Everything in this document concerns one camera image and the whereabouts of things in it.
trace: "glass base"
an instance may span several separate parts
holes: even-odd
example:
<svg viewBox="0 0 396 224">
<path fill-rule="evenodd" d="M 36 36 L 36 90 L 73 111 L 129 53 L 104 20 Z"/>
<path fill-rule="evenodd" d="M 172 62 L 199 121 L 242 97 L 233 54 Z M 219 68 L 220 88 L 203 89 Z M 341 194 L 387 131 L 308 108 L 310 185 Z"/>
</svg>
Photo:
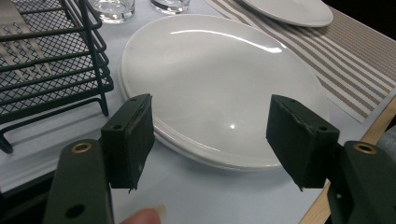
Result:
<svg viewBox="0 0 396 224">
<path fill-rule="evenodd" d="M 121 12 L 117 14 L 99 12 L 99 17 L 104 23 L 125 23 L 134 16 L 134 11 Z"/>
<path fill-rule="evenodd" d="M 184 11 L 186 11 L 189 6 L 186 4 L 180 4 L 178 5 L 166 5 L 167 1 L 166 0 L 150 0 L 151 5 L 157 9 L 158 11 L 160 11 L 161 13 L 165 13 L 165 14 L 169 14 L 169 15 L 176 15 L 176 14 L 180 14 Z"/>
<path fill-rule="evenodd" d="M 94 0 L 92 6 L 105 23 L 124 23 L 134 16 L 130 0 Z"/>
</svg>

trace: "white plate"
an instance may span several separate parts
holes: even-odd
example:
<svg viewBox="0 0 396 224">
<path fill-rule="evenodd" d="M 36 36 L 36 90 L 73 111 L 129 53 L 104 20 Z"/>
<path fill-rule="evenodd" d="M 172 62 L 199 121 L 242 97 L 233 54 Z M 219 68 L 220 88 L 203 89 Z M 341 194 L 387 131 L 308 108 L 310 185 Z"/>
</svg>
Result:
<svg viewBox="0 0 396 224">
<path fill-rule="evenodd" d="M 321 27 L 332 22 L 332 12 L 320 0 L 242 0 L 260 13 L 293 25 Z"/>
<path fill-rule="evenodd" d="M 120 82 L 127 97 L 152 94 L 161 142 L 222 168 L 280 165 L 265 139 L 273 93 L 329 117 L 303 61 L 269 35 L 223 18 L 179 15 L 144 26 L 122 53 Z"/>
</svg>

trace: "drinking glass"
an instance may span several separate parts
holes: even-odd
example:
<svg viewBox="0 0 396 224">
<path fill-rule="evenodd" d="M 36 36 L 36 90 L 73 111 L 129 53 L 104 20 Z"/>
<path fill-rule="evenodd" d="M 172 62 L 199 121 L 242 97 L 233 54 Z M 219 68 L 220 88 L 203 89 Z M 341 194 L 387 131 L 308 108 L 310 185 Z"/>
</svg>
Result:
<svg viewBox="0 0 396 224">
<path fill-rule="evenodd" d="M 134 0 L 89 0 L 105 23 L 124 23 L 134 15 Z"/>
<path fill-rule="evenodd" d="M 190 0 L 150 0 L 155 9 L 165 14 L 179 14 L 189 8 Z"/>
</svg>

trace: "wire mesh basket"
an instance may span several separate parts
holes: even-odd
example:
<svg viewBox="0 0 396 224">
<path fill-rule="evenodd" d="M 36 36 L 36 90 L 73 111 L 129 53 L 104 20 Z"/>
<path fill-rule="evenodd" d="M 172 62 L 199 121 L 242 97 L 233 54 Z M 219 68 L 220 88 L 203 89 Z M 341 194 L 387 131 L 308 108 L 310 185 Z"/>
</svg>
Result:
<svg viewBox="0 0 396 224">
<path fill-rule="evenodd" d="M 0 27 L 0 124 L 51 111 L 2 129 L 0 148 L 6 153 L 12 146 L 4 133 L 28 123 L 92 102 L 107 116 L 105 92 L 114 89 L 106 43 L 97 31 L 102 23 L 91 5 L 85 0 L 13 2 L 30 32 L 17 23 Z"/>
</svg>

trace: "plate rim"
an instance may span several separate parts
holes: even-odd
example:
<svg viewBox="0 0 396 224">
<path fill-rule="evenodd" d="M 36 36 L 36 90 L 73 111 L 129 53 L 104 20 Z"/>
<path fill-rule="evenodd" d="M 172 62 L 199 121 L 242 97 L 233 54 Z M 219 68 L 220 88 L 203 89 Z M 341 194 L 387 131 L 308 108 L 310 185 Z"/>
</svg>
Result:
<svg viewBox="0 0 396 224">
<path fill-rule="evenodd" d="M 243 3 L 245 3 L 246 5 L 248 5 L 249 7 L 253 8 L 254 10 L 260 12 L 264 16 L 267 16 L 267 17 L 274 19 L 276 21 L 282 21 L 282 22 L 285 22 L 285 23 L 291 24 L 291 25 L 304 26 L 304 27 L 324 27 L 324 26 L 327 26 L 330 23 L 332 23 L 332 20 L 334 19 L 334 15 L 332 14 L 332 11 L 330 10 L 329 6 L 327 6 L 320 0 L 317 0 L 317 2 L 320 2 L 320 4 L 322 6 L 324 6 L 323 9 L 328 11 L 329 19 L 326 21 L 318 21 L 318 22 L 312 22 L 312 21 L 311 22 L 303 22 L 303 21 L 292 21 L 292 20 L 284 19 L 274 13 L 265 11 L 265 9 L 258 7 L 257 5 L 251 3 L 251 0 L 241 0 L 241 1 Z"/>
</svg>

